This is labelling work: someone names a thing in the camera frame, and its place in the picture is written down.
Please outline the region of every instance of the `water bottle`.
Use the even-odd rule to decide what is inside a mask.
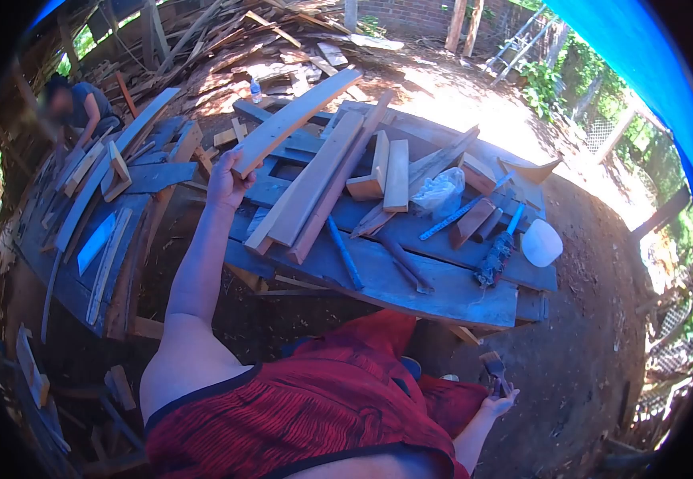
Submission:
[[[251,79],[251,98],[254,103],[261,103],[261,85],[255,78]]]

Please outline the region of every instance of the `wooden table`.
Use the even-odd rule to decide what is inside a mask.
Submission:
[[[344,102],[337,114],[323,113],[313,122],[322,124],[323,117],[329,119],[324,135],[340,119],[342,112],[357,110],[367,113],[370,108],[372,105]],[[248,120],[264,121],[270,116],[269,112],[249,103],[236,103],[235,110]],[[411,161],[447,145],[458,134],[452,129],[396,110],[390,110],[384,120],[391,121],[391,125],[380,123],[378,129],[383,129],[390,140],[408,139]],[[291,184],[293,177],[281,178],[281,173],[290,171],[292,166],[305,166],[323,141],[298,130],[265,159],[263,168],[257,170],[256,185],[247,192],[235,214],[227,245],[227,263],[266,279],[272,279],[278,273],[294,276],[357,300],[443,321],[454,327],[463,326],[479,334],[502,331],[516,326],[520,321],[542,321],[546,317],[545,292],[556,291],[557,288],[553,266],[535,267],[527,262],[523,254],[515,251],[503,279],[494,289],[483,291],[475,282],[471,270],[488,252],[492,241],[483,244],[466,241],[464,246],[453,250],[447,239],[447,228],[427,241],[421,241],[418,236],[434,222],[430,218],[398,214],[384,226],[383,231],[388,232],[411,254],[413,261],[435,286],[435,292],[431,294],[418,293],[401,276],[389,253],[374,238],[349,239],[348,233],[377,201],[354,202],[346,194],[339,199],[332,216],[365,283],[364,290],[353,289],[339,252],[324,228],[301,265],[290,262],[284,254],[286,249],[279,244],[274,244],[263,257],[246,251],[242,243],[249,236],[248,227],[258,208],[273,206]],[[524,159],[482,140],[476,140],[467,151],[490,165],[498,178],[505,173],[496,165],[496,157],[530,165]],[[371,160],[369,148],[352,176],[369,174]],[[538,198],[533,198],[533,201],[542,204],[543,193],[539,187],[537,193]],[[467,202],[476,194],[472,188],[466,187],[463,201]],[[498,193],[494,193],[494,196],[502,198]],[[514,200],[506,206],[500,220],[503,225],[511,220],[517,206],[518,202]],[[534,218],[545,218],[545,207],[538,209],[528,206],[516,232],[524,232]]]
[[[160,120],[142,143],[146,145],[154,142],[155,145],[131,161],[128,164],[129,170],[134,176],[136,168],[140,166],[187,162],[200,145],[201,139],[202,131],[194,121],[187,121],[184,117]],[[44,284],[48,284],[57,254],[56,248],[48,248],[52,235],[61,226],[63,216],[67,215],[72,203],[63,192],[54,194],[54,188],[48,183],[49,181],[44,180],[29,187],[30,199],[20,218],[16,234],[19,254]],[[167,186],[158,193],[141,192],[142,188],[147,189],[146,186],[150,187],[150,191],[159,188],[152,182],[135,180],[129,189],[109,203],[102,200],[101,192],[97,189],[84,212],[85,221],[81,219],[76,227],[77,244],[72,249],[67,249],[69,254],[62,258],[57,272],[54,297],[99,337],[125,340],[126,335],[136,334],[134,319],[141,273],[152,239],[175,187]],[[103,255],[100,251],[81,275],[77,265],[77,254],[99,225],[111,213],[120,212],[123,208],[131,210],[130,220],[122,233],[117,250],[111,255],[109,280],[96,285],[101,292],[101,308],[97,315],[101,321],[97,319],[94,324],[90,324],[86,321],[87,312]],[[46,229],[41,222],[49,211],[55,212],[55,217],[47,222],[49,228]]]

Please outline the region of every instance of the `woman's hand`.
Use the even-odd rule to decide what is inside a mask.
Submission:
[[[511,409],[511,406],[514,405],[514,400],[519,395],[519,389],[514,389],[514,384],[511,382],[509,386],[511,386],[509,395],[504,398],[500,397],[500,379],[496,379],[493,392],[482,401],[480,411],[488,412],[497,418]]]
[[[256,182],[256,172],[251,172],[245,180],[232,175],[232,167],[242,158],[242,148],[233,148],[221,154],[211,171],[211,179],[207,183],[206,205],[227,207],[232,211],[240,206],[245,192]]]

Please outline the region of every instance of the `metal ladder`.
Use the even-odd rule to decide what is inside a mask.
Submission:
[[[539,8],[538,11],[535,12],[533,14],[533,16],[530,17],[529,20],[519,29],[519,31],[517,33],[515,33],[514,36],[511,37],[505,43],[504,47],[500,49],[500,51],[497,53],[497,55],[495,55],[490,61],[487,62],[487,65],[485,65],[484,72],[493,71],[492,66],[495,64],[495,62],[500,62],[500,63],[503,63],[505,65],[505,68],[503,69],[503,71],[501,71],[500,74],[495,78],[495,80],[493,80],[493,82],[490,84],[490,86],[493,86],[493,85],[497,84],[499,81],[503,80],[505,78],[505,76],[511,71],[511,69],[514,68],[514,66],[519,61],[519,59],[522,58],[525,55],[525,53],[527,53],[527,51],[533,46],[533,44],[535,44],[535,42],[537,42],[538,39],[543,36],[543,34],[549,29],[549,26],[552,23],[556,22],[556,20],[559,18],[558,15],[554,15],[554,17],[551,20],[549,20],[548,22],[543,24],[543,28],[541,29],[541,31],[538,34],[536,34],[532,40],[530,40],[528,42],[526,40],[526,35],[523,37],[522,33],[524,33],[524,31],[527,29],[527,27],[529,27],[530,24],[532,24],[533,22],[535,22],[536,24],[541,24],[541,21],[538,20],[537,18],[540,14],[543,13],[543,11],[547,7],[548,7],[548,5],[543,4],[543,6],[541,8]],[[514,56],[514,59],[511,62],[505,61],[503,59],[503,53],[506,50],[510,49],[512,47],[512,45],[518,45],[519,51]]]

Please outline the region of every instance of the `ruler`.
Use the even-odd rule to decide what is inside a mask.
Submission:
[[[496,189],[503,186],[505,182],[509,181],[511,179],[511,177],[514,176],[514,172],[515,172],[515,170],[511,170],[510,172],[506,173],[506,175],[503,178],[499,179],[498,182],[495,184],[493,191],[495,191]],[[479,195],[475,199],[466,203],[466,205],[463,205],[460,208],[456,209],[455,213],[448,216],[447,218],[445,218],[444,220],[442,220],[441,222],[432,226],[431,228],[426,230],[423,234],[421,234],[419,236],[419,239],[421,239],[422,241],[428,240],[429,238],[431,238],[431,235],[438,232],[440,229],[444,228],[445,226],[449,225],[450,223],[454,222],[456,219],[460,218],[461,216],[465,215],[466,212],[468,212],[480,199],[482,199],[484,197],[485,197],[485,195]]]

